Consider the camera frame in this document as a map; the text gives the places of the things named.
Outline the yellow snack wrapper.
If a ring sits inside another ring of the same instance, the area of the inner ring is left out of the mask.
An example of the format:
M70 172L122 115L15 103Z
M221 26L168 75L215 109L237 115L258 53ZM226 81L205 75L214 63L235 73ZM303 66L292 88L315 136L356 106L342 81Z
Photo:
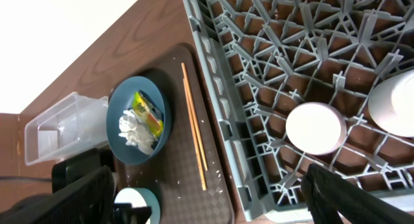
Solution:
M138 91L134 94L132 109L138 119L147 125L153 136L159 138L164 130L164 123L160 113L157 114L158 109Z

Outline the pink plastic cup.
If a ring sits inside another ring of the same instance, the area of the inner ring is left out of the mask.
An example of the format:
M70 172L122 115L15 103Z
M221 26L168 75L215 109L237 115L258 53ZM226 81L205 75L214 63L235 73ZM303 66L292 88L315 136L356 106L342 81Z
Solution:
M295 107L287 117L285 130L295 147L311 155L334 152L347 134L342 114L321 102L307 102Z

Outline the light blue bowl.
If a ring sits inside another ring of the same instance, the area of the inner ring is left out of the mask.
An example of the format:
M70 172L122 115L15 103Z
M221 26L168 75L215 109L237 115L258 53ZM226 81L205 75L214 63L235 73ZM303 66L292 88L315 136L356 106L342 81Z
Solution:
M147 188L123 188L115 196L114 203L130 204L133 208L150 207L152 215L150 215L146 224L160 223L161 210L158 199L154 193Z

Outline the white plastic cup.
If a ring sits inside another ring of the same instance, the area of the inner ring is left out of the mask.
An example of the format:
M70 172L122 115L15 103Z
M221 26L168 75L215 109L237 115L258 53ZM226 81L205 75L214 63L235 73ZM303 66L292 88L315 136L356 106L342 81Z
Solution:
M413 137L413 70L378 84L369 95L368 110L375 124L401 137Z

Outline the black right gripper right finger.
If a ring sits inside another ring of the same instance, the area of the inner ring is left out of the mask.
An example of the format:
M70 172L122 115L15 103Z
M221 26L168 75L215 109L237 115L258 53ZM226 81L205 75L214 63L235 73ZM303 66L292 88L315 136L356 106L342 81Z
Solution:
M340 215L351 223L413 223L412 215L317 164L309 165L301 193L315 223L342 223Z

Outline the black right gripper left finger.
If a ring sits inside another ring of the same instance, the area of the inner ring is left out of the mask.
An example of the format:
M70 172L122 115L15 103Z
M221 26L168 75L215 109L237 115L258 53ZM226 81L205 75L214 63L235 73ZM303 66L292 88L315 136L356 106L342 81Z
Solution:
M8 213L1 223L109 223L113 194L111 169L103 166L51 196Z

